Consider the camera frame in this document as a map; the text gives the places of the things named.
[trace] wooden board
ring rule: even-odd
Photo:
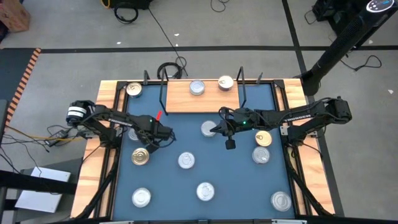
[[[97,97],[97,104],[106,105],[107,107],[113,107],[113,100],[116,94],[116,84],[117,80],[110,81],[102,81],[99,86],[99,92]],[[303,93],[303,89],[301,86],[301,82],[298,79],[285,79],[285,89],[287,94],[287,99],[289,102],[290,108],[295,108],[298,106],[306,105],[307,102],[305,100],[305,96]],[[280,96],[280,92],[277,91],[279,105],[283,108],[282,97]],[[123,96],[121,95],[119,99],[118,108],[122,107]],[[300,125],[305,120],[295,121],[294,124]],[[317,140],[315,138],[306,138],[304,141],[305,144],[313,146],[318,149]],[[95,149],[99,144],[98,139],[92,139],[88,141],[85,156],[87,156],[93,149]],[[313,149],[309,149],[306,146],[299,147],[299,153],[301,158],[301,163],[304,171],[305,182],[314,194],[315,198],[319,200],[322,206],[333,213],[333,204],[331,201],[330,191],[328,188],[328,184],[326,181],[325,170],[323,168],[322,160],[320,159],[320,155],[318,152]],[[113,161],[114,153],[111,153],[110,156],[110,164]],[[100,182],[100,173],[103,164],[104,158],[104,149],[99,148],[93,155],[91,155],[86,162],[82,165],[78,186],[76,189],[75,200],[73,202],[71,217],[76,217],[79,215],[83,209],[88,205],[95,192],[98,189],[98,185]],[[304,202],[300,193],[300,189],[296,187],[296,191],[298,192],[298,203],[299,210],[301,214],[305,214],[304,210]],[[108,193],[109,191],[104,193],[104,197],[102,199],[103,205],[106,205],[108,202]],[[105,216],[105,206],[101,207],[100,216]]]
[[[202,80],[205,92],[200,96],[190,93],[192,80],[170,80],[167,84],[166,111],[168,113],[217,113],[222,106],[239,108],[238,84],[230,91],[218,88],[217,80]]]

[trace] gray floor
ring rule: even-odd
[[[300,45],[330,44],[334,38],[328,24],[305,23],[303,14],[315,3],[289,0]],[[112,11],[97,0],[25,0],[32,14],[31,29],[9,35],[1,47],[107,48],[167,47],[168,42],[147,11],[140,11],[136,23],[124,26]],[[282,3],[278,0],[231,0],[224,13],[210,9],[210,1],[154,1],[151,9],[173,44],[211,45],[286,45],[292,46]],[[372,45],[397,45],[396,14],[371,40]],[[307,68],[322,52],[303,52]],[[322,81],[316,99],[341,95],[348,100],[353,120],[331,125],[326,141],[347,217],[398,220],[397,155],[393,153],[398,128],[393,111],[397,109],[398,51],[353,52],[344,61],[361,65],[368,55],[383,62],[380,69],[364,68],[356,73],[339,63]],[[285,78],[299,74],[293,51],[180,52],[187,61],[190,78],[216,78],[235,75],[244,66],[247,77]],[[141,78],[148,70],[154,78],[158,66],[175,60],[173,52],[42,54],[34,68],[11,126],[34,135],[47,135],[46,127],[65,124],[69,103],[95,100],[100,80]],[[40,166],[76,159],[83,155],[85,142],[73,142],[45,152],[35,144],[29,151]],[[23,146],[4,146],[18,169],[34,166]],[[0,169],[10,170],[5,163]],[[60,220],[65,214],[26,223]]]

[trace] can lid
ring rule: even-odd
[[[131,160],[135,165],[144,165],[149,160],[149,153],[144,148],[138,148],[132,152]]]
[[[150,192],[148,189],[141,187],[134,191],[131,198],[135,206],[143,208],[150,202]]]
[[[268,131],[258,131],[256,133],[256,142],[260,146],[269,146],[272,143],[272,136]]]
[[[200,80],[194,80],[189,84],[189,90],[195,96],[202,95],[205,92],[205,83]]]
[[[178,157],[178,164],[183,169],[189,169],[195,164],[195,156],[191,152],[183,152]]]
[[[214,197],[214,187],[208,182],[203,182],[197,188],[197,195],[200,200],[207,202]]]
[[[134,82],[128,84],[126,87],[127,94],[130,96],[137,96],[141,94],[142,86],[140,83]]]
[[[271,204],[280,212],[286,212],[292,206],[290,196],[285,192],[276,192],[271,196]]]
[[[206,137],[213,137],[216,133],[211,132],[210,130],[212,128],[214,128],[215,126],[217,126],[216,123],[214,123],[213,121],[205,121],[203,122],[203,124],[201,125],[201,133],[206,136]]]
[[[269,161],[269,151],[266,147],[258,146],[253,150],[252,158],[258,164],[265,164]]]
[[[228,75],[223,75],[218,79],[218,85],[222,88],[229,89],[234,85],[234,80]]]
[[[138,141],[138,136],[137,136],[137,134],[136,134],[136,130],[134,130],[134,129],[130,129],[130,131],[129,131],[129,138],[131,139],[131,140],[133,140],[133,141]]]

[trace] blue mat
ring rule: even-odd
[[[129,99],[127,110],[134,115],[156,117],[160,86],[145,86],[142,96]],[[270,85],[246,87],[247,103],[252,109],[274,110]],[[256,164],[252,151],[256,147],[256,131],[234,135],[236,149],[226,150],[226,137],[217,134],[206,138],[200,131],[204,121],[219,123],[217,114],[169,114],[160,122],[174,129],[177,141],[150,155],[144,166],[131,162],[133,150],[143,145],[123,137],[113,220],[197,220],[197,219],[268,219],[293,218],[293,208],[279,212],[271,204],[271,195],[287,192],[289,183],[284,164],[282,145],[277,129],[271,131],[272,144],[268,147],[271,158],[267,164]],[[177,159],[185,151],[195,156],[195,165],[181,169]],[[196,189],[202,182],[215,187],[215,196],[209,202],[197,198]],[[147,188],[152,198],[148,206],[133,205],[132,193]]]

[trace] silver can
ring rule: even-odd
[[[137,134],[136,134],[136,130],[134,130],[134,129],[130,129],[130,131],[129,131],[129,138],[132,140],[132,141],[138,141],[138,136],[137,136]]]
[[[195,96],[200,96],[205,92],[205,83],[200,80],[194,80],[189,84],[189,91]]]
[[[178,157],[178,164],[183,169],[189,169],[195,164],[195,156],[191,152],[183,152]]]
[[[203,122],[203,124],[200,127],[201,133],[205,137],[213,137],[216,133],[212,133],[210,130],[212,128],[214,128],[215,126],[217,126],[217,124],[214,123],[213,121],[205,121],[205,122]]]
[[[271,204],[280,212],[286,212],[292,206],[290,196],[285,192],[276,192],[271,196]]]
[[[138,82],[132,82],[126,87],[126,92],[133,98],[138,98],[142,95],[142,86]]]
[[[147,206],[150,202],[150,192],[146,188],[138,188],[137,190],[134,191],[132,194],[132,203],[138,207],[138,208],[143,208]]]
[[[208,182],[203,182],[197,188],[197,195],[204,202],[210,201],[214,197],[214,187]]]
[[[266,147],[258,146],[253,150],[251,157],[257,164],[265,164],[269,161],[270,154]]]
[[[227,75],[224,75],[218,79],[218,88],[223,91],[230,91],[234,85],[234,80]]]

